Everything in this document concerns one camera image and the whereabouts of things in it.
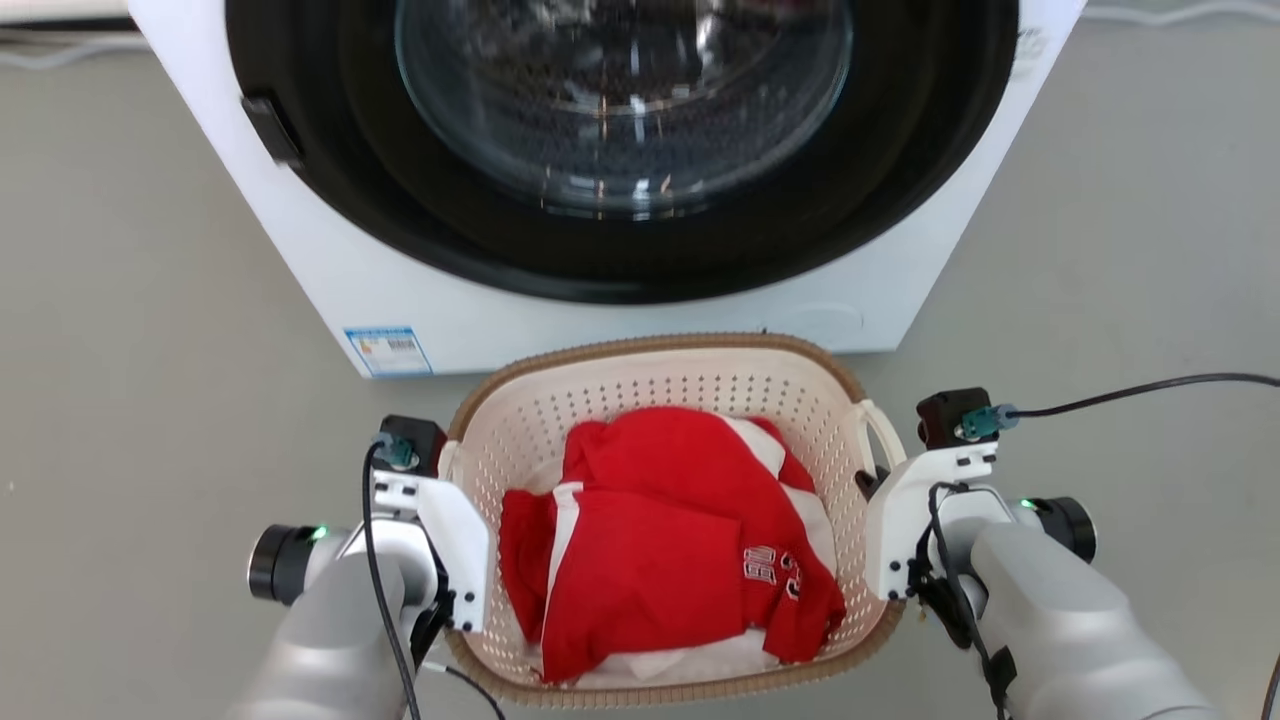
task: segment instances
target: basket handle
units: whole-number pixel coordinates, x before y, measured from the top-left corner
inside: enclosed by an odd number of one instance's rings
[[[884,448],[890,470],[906,462],[906,450],[902,448],[902,441],[899,439],[897,432],[893,430],[893,424],[888,421],[884,411],[877,407],[870,400],[863,400],[858,405],[854,405],[841,424],[844,433],[846,436],[852,434],[854,442],[858,443],[858,454],[863,460],[864,470],[872,469],[874,471],[876,465],[876,456],[872,454],[870,434],[867,432],[868,428],[876,433],[876,439]]]

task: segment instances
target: washing machine drum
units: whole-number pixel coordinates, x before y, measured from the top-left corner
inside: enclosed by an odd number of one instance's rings
[[[777,282],[929,197],[991,120],[1018,0],[228,0],[244,108],[326,202],[515,292]]]

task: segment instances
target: beige plastic basket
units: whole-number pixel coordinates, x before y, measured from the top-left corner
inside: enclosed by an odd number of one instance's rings
[[[677,405],[764,416],[813,475],[836,537],[837,580],[847,616],[813,662],[684,685],[616,691],[543,684],[507,592],[493,570],[483,633],[449,633],[461,669],[495,696],[549,708],[635,707],[778,689],[844,673],[888,639],[901,602],[863,584],[867,502],[854,474],[874,465],[870,433],[891,464],[902,443],[852,375],[808,342],[774,334],[632,340],[543,355],[509,365],[477,388],[453,420],[445,473],[497,533],[508,488],[547,491],[564,434],[585,420]]]

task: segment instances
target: floor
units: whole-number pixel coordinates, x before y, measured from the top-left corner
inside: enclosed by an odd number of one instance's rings
[[[847,360],[904,434],[954,387],[1030,407],[1280,373],[1276,32],[1078,31],[902,347]],[[282,616],[243,587],[259,532],[353,523],[378,420],[447,420],[479,379],[360,379],[152,58],[0,70],[0,97],[3,715],[218,717]],[[1089,506],[1097,566],[1230,717],[1280,650],[1276,400],[1027,421],[996,477]],[[420,693],[488,712],[448,679]],[[909,619],[840,679],[626,716],[986,719],[986,694]]]

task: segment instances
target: folded clothes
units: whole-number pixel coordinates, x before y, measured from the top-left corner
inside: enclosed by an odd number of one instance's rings
[[[660,407],[573,428],[561,484],[508,492],[499,530],[503,583],[541,643],[544,680],[751,628],[778,660],[813,660],[845,612],[833,550],[819,559],[796,511],[820,507],[813,493],[763,420]],[[631,666],[653,675],[680,657]]]

